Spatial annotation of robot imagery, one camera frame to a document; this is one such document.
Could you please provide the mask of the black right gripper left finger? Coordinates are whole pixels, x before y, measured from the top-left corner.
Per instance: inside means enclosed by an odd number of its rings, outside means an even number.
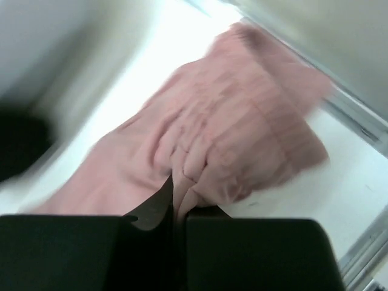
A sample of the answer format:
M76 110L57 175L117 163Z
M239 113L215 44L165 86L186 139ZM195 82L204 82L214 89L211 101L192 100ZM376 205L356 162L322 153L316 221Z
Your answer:
M172 198L173 179L172 176L169 176L156 193L124 216L139 230L153 230L162 223L167 213L173 208Z

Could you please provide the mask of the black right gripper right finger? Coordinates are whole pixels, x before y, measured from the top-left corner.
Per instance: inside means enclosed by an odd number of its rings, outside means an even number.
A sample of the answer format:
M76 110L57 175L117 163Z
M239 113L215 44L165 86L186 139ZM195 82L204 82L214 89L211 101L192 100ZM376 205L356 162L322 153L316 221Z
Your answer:
M205 218L230 218L219 206L195 207L186 214L186 219L194 217Z

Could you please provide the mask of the pink trousers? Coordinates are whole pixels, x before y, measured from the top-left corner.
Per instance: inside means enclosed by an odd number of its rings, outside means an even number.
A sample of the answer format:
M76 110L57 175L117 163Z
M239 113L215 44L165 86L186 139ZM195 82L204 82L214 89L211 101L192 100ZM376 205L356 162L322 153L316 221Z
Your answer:
M327 159L306 116L330 88L324 73L261 28L234 23L27 213L124 215L172 178L183 218L280 186Z

